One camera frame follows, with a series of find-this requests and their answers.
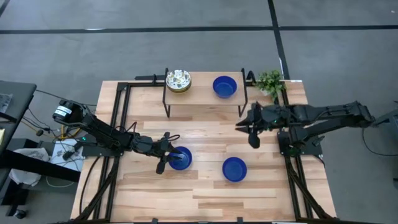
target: plate of food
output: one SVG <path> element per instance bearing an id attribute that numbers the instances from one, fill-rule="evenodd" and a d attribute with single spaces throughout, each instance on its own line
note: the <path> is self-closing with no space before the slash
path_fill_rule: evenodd
<path id="1" fill-rule="evenodd" d="M 191 87 L 191 75 L 185 70 L 174 70 L 166 77 L 167 88 L 174 93 L 183 93 Z"/>

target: wooden shelf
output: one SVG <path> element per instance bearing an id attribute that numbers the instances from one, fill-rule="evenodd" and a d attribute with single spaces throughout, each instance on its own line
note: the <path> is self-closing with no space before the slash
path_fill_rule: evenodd
<path id="1" fill-rule="evenodd" d="M 189 72 L 192 85 L 184 93 L 174 93 L 167 87 L 165 90 L 166 105 L 244 105 L 244 83 L 242 72 Z M 228 99 L 219 98 L 213 90 L 213 82 L 222 75 L 236 81 L 237 89 Z"/>

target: desk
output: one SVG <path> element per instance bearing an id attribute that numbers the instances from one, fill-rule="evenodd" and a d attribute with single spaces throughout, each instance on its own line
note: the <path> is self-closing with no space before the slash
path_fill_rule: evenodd
<path id="1" fill-rule="evenodd" d="M 80 173 L 75 170 L 70 170 L 65 167 L 24 156 L 6 149 L 12 135 L 15 133 L 18 124 L 33 99 L 35 89 L 35 84 L 0 81 L 0 93 L 12 94 L 12 99 L 7 108 L 6 114 L 17 119 L 16 123 L 0 123 L 0 127 L 5 129 L 4 139 L 0 145 L 0 168 L 7 169 L 5 174 L 7 174 L 10 169 L 19 169 L 77 182 Z M 1 177 L 0 188 L 6 181 L 6 178 L 7 175 L 3 175 Z"/>
<path id="2" fill-rule="evenodd" d="M 107 123 L 111 120 L 117 83 L 103 82 L 99 94 L 96 115 Z M 286 82 L 286 86 L 290 104 L 307 103 L 303 83 Z M 168 118 L 162 104 L 162 90 L 132 88 L 126 126 L 137 121 L 137 132 L 154 139 L 161 138 L 165 131 L 180 134 L 181 138 L 173 145 L 189 148 L 193 162 L 184 171 L 166 165 L 165 172 L 157 175 L 158 159 L 125 153 L 119 166 L 112 222 L 149 222 L 152 218 L 160 222 L 223 222 L 236 221 L 236 217 L 245 221 L 295 220 L 276 130 L 263 132 L 259 136 L 261 147 L 253 149 L 247 134 L 234 130 L 239 121 L 235 107 L 175 105 L 173 116 Z M 262 105 L 272 103 L 269 96 L 254 87 L 248 87 L 248 100 L 249 103 L 257 100 Z M 118 122 L 122 103 L 119 105 Z M 222 175 L 222 163 L 231 156 L 242 158 L 248 166 L 248 174 L 240 183 L 230 183 Z M 78 216 L 81 190 L 94 159 L 87 159 L 83 165 L 71 218 Z M 313 156 L 302 156 L 302 160 L 309 191 L 326 212 L 335 216 L 322 163 Z M 101 165 L 102 161 L 98 161 L 90 175 L 83 207 L 97 191 Z M 100 218 L 104 217 L 107 196 L 105 192 Z M 298 197 L 305 216 L 300 192 Z"/>

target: white plastic bag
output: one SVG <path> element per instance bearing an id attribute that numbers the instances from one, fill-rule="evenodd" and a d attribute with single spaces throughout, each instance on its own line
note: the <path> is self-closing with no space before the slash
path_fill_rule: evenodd
<path id="1" fill-rule="evenodd" d="M 29 156 L 31 158 L 40 159 L 42 161 L 49 161 L 49 154 L 44 148 L 40 149 L 17 149 L 14 152 L 21 153 L 22 155 Z M 40 178 L 40 174 L 35 174 L 32 172 L 26 172 L 23 170 L 11 169 L 8 175 L 15 183 L 29 184 L 35 186 Z"/>

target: black floor stripe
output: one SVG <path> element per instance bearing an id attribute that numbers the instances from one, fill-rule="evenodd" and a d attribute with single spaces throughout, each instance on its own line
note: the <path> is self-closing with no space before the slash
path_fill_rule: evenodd
<path id="1" fill-rule="evenodd" d="M 272 0 L 268 0 L 268 6 L 269 6 L 269 12 L 271 14 L 272 27 L 274 28 L 276 47 L 278 50 L 278 55 L 279 55 L 280 63 L 281 63 L 283 74 L 284 74 L 284 79 L 289 80 L 290 79 L 289 69 L 287 68 L 284 45 L 282 43 L 282 37 L 280 36 L 280 32 L 279 32 L 279 26 L 278 26 L 278 20 L 276 17 L 274 2 Z"/>
<path id="2" fill-rule="evenodd" d="M 398 29 L 398 25 L 375 26 L 281 26 L 279 30 L 383 30 Z"/>
<path id="3" fill-rule="evenodd" d="M 4 10 L 6 10 L 6 7 L 9 2 L 10 2 L 10 0 L 4 0 L 4 2 L 2 3 L 2 5 L 0 7 L 0 17 L 4 13 Z"/>
<path id="4" fill-rule="evenodd" d="M 0 34 L 107 34 L 144 32 L 203 32 L 203 31 L 263 31 L 271 26 L 217 26 L 217 27 L 153 27 L 153 28 L 112 28 L 112 29 L 34 29 L 0 30 Z"/>

